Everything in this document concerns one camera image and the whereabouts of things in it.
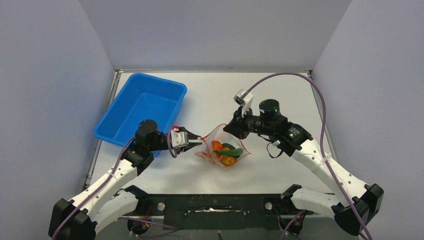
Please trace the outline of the green toy avocado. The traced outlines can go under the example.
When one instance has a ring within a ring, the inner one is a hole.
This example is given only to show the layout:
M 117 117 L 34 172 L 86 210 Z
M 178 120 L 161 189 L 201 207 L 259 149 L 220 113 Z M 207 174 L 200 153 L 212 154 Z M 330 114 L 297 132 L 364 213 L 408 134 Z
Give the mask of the green toy avocado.
M 234 150 L 235 149 L 235 147 L 233 145 L 229 144 L 229 143 L 222 143 L 221 145 L 223 147 L 223 150 L 224 149 L 228 149 L 228 150 Z

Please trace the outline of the green toy chili pepper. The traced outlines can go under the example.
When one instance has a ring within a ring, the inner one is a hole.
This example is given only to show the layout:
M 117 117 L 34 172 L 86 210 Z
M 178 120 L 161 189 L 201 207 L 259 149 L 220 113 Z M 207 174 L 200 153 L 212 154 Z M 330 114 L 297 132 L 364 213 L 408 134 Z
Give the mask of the green toy chili pepper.
M 230 149 L 230 150 L 216 149 L 213 152 L 224 155 L 224 156 L 239 157 L 239 156 L 242 155 L 244 150 L 242 148 L 235 148 L 235 149 Z

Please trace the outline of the orange toy pumpkin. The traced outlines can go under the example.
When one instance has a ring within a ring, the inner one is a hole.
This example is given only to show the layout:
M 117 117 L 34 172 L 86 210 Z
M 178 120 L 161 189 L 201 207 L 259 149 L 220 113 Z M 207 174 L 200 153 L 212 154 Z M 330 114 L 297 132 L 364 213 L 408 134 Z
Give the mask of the orange toy pumpkin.
M 220 151 L 222 151 L 223 150 L 223 145 L 221 144 L 221 142 L 220 141 L 218 141 L 218 140 L 212 140 L 211 141 L 211 145 L 212 145 L 212 150 L 213 150 L 213 153 L 218 157 L 218 158 L 220 158 L 221 157 L 221 153 L 220 153 Z

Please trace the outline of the round brown fried ball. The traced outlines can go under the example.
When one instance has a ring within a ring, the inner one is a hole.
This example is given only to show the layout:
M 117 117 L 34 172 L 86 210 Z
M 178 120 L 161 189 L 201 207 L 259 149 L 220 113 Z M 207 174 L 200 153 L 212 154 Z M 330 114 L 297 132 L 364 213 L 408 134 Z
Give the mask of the round brown fried ball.
M 225 167 L 231 167 L 237 162 L 237 160 L 234 156 L 222 155 L 220 158 L 220 162 Z

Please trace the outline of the blue plastic bin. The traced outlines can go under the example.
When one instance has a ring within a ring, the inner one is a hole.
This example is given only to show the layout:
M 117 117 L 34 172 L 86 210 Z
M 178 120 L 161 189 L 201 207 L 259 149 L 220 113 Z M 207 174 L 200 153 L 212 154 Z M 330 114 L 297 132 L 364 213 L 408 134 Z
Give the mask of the blue plastic bin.
M 94 127 L 94 136 L 101 140 L 99 156 L 117 156 L 144 120 L 156 121 L 158 130 L 167 132 L 187 91 L 181 82 L 144 73 L 130 75 Z

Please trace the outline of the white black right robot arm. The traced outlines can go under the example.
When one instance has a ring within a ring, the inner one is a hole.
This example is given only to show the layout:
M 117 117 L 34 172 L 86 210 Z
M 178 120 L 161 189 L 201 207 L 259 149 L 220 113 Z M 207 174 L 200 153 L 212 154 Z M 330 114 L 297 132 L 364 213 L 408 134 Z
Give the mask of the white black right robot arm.
M 308 190 L 293 184 L 281 196 L 281 207 L 289 214 L 306 210 L 329 217 L 346 233 L 358 236 L 380 211 L 384 190 L 367 184 L 348 172 L 330 154 L 321 153 L 318 142 L 299 124 L 280 113 L 279 102 L 266 99 L 259 104 L 260 114 L 239 107 L 224 131 L 242 140 L 257 134 L 287 156 L 308 168 L 331 191 L 331 194 Z

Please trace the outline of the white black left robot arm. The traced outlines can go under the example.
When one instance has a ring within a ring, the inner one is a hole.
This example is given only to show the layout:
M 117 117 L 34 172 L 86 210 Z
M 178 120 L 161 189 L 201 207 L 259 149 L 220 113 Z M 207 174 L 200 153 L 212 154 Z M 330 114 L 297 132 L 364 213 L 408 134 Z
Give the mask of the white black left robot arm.
M 183 126 L 171 126 L 167 133 L 158 130 L 152 119 L 143 120 L 124 144 L 114 165 L 95 183 L 70 200 L 58 200 L 53 207 L 48 236 L 53 240 L 93 240 L 106 221 L 115 221 L 116 213 L 95 217 L 128 182 L 138 177 L 154 160 L 154 152 L 186 152 L 202 144 L 201 136 Z

